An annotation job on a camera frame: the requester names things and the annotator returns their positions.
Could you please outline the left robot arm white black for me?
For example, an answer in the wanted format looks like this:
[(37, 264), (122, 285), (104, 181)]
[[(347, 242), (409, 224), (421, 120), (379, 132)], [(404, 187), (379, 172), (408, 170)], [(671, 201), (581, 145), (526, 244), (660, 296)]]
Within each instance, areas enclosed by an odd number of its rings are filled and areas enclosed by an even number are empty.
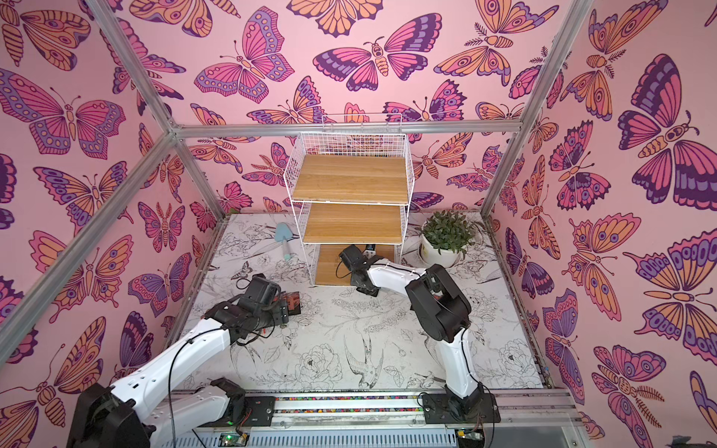
[(231, 380), (213, 380), (183, 399), (173, 399), (173, 390), (231, 346), (249, 345), (288, 320), (280, 285), (256, 274), (154, 360), (110, 386), (82, 392), (68, 446), (160, 447), (205, 424), (243, 422), (250, 414), (246, 390)]

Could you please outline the aluminium rail with coloured strip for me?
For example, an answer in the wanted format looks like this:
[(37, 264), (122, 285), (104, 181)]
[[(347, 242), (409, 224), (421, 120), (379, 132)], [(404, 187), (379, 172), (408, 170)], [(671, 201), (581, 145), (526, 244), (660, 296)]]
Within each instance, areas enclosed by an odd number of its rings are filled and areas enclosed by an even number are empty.
[[(425, 426), (422, 409), (416, 400), (422, 392), (332, 392), (302, 394), (248, 393), (248, 396), (276, 397), (276, 410), (270, 427), (312, 427), (321, 425), (378, 425)], [(475, 423), (477, 425), (576, 425), (581, 418), (564, 392), (555, 389), (506, 389), (491, 392), (500, 410), (502, 421)], [(197, 429), (203, 424), (219, 420), (228, 410), (228, 394), (208, 386), (194, 395), (174, 394), (173, 401), (165, 399), (142, 421), (157, 429), (168, 429), (175, 418), (177, 432)], [(450, 426), (473, 426), (448, 424)]]

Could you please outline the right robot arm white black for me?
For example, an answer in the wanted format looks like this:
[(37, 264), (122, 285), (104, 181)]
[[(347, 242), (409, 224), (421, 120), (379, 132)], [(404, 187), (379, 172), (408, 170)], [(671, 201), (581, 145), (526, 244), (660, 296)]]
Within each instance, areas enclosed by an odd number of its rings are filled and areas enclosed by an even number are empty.
[(440, 264), (414, 268), (378, 255), (368, 257), (357, 246), (344, 248), (340, 259), (357, 291), (375, 297), (387, 289), (405, 296), (425, 334), (436, 342), (446, 371), (448, 409), (460, 417), (477, 411), (485, 388), (472, 363), (471, 304)]

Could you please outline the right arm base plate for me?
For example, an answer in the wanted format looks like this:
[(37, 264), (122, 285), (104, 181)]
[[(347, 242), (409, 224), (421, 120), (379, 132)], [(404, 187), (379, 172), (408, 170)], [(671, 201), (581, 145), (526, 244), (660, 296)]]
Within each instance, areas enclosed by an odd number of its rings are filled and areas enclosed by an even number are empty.
[(422, 392), (416, 400), (427, 424), (500, 423), (502, 417), (493, 394), (477, 391), (461, 399), (452, 393)]

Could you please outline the teal and white spatula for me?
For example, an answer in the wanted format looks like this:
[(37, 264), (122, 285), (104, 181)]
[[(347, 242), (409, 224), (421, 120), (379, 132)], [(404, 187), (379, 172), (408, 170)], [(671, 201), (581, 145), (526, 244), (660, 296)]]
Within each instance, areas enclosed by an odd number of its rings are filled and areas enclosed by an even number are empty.
[(274, 231), (274, 241), (282, 249), (282, 255), (285, 261), (291, 259), (291, 249), (289, 248), (289, 242), (293, 239), (293, 231), (286, 222), (279, 222), (276, 224), (276, 230)]

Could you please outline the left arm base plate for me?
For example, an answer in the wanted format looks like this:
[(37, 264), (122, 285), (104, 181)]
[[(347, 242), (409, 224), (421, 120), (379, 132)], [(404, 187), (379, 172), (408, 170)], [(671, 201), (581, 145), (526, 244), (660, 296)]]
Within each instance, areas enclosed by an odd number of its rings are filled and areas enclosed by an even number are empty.
[(203, 424), (200, 428), (270, 427), (274, 419), (274, 410), (276, 410), (274, 396), (248, 396), (235, 399), (222, 418)]

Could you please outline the red tea bag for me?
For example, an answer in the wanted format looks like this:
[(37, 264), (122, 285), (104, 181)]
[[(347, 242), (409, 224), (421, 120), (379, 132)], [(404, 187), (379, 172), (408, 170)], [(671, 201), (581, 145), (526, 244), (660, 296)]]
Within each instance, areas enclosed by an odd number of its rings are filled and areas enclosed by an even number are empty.
[(299, 291), (287, 292), (284, 294), (287, 302), (288, 314), (292, 317), (302, 313), (301, 293)]

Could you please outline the green plant in white pot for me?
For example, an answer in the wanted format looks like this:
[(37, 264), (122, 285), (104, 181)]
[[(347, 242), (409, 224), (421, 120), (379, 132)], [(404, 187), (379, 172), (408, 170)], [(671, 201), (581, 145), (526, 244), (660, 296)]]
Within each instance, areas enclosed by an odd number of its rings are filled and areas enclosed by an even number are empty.
[(474, 243), (477, 224), (466, 215), (454, 210), (432, 214), (421, 228), (419, 255), (431, 266), (452, 267)]

